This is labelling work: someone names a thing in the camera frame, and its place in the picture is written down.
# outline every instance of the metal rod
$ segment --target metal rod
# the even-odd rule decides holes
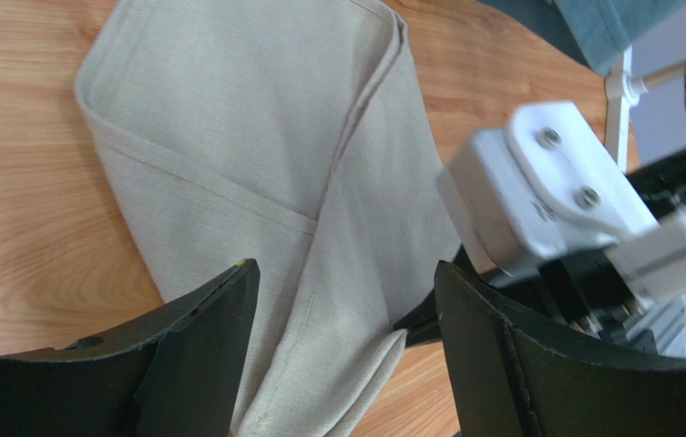
[[[641,77],[641,81],[647,89],[653,89],[672,80],[680,79],[686,75],[686,60],[673,66],[667,66],[662,70],[649,73]]]

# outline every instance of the wooden table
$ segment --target wooden table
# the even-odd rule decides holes
[[[443,159],[527,102],[573,100],[603,136],[602,79],[518,23],[472,0],[386,3],[410,25]],[[73,99],[77,68],[114,4],[0,0],[0,353],[63,347],[161,303]],[[457,430],[432,345],[405,353],[354,435]]]

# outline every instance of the metal component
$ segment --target metal component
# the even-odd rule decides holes
[[[577,322],[580,328],[583,330],[589,330],[592,332],[599,332],[601,330],[601,323],[599,322],[599,319],[596,319],[596,316],[592,314],[577,320]]]
[[[629,317],[641,316],[646,312],[638,300],[629,300],[624,303],[623,310],[626,311],[626,314],[628,314]]]
[[[601,197],[595,189],[585,185],[575,195],[575,201],[583,209],[592,209],[601,203]]]
[[[573,330],[589,333],[589,332],[599,332],[603,328],[601,327],[601,322],[594,315],[588,315],[581,319],[572,321],[569,327]]]
[[[561,136],[550,127],[545,127],[537,133],[537,142],[547,150],[552,150],[561,145]]]
[[[686,60],[672,66],[667,66],[662,70],[658,70],[648,75],[636,77],[635,79],[641,82],[641,85],[644,86],[645,90],[650,90],[656,86],[668,84],[672,80],[683,79],[685,74]]]

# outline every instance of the beige linen cloth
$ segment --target beige linen cloth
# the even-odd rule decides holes
[[[458,248],[406,38],[376,0],[121,0],[81,67],[162,298],[259,262],[238,436],[349,434]]]

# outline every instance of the bolt head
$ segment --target bolt head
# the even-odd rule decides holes
[[[632,299],[623,304],[623,310],[629,317],[642,316],[647,312],[638,300]]]
[[[595,189],[584,186],[579,189],[577,196],[575,196],[577,204],[583,209],[592,209],[601,203],[601,197]]]
[[[561,136],[550,127],[545,127],[537,132],[537,142],[547,150],[552,150],[561,145]]]
[[[593,315],[585,316],[580,319],[579,326],[592,332],[599,332],[601,330],[601,323]]]

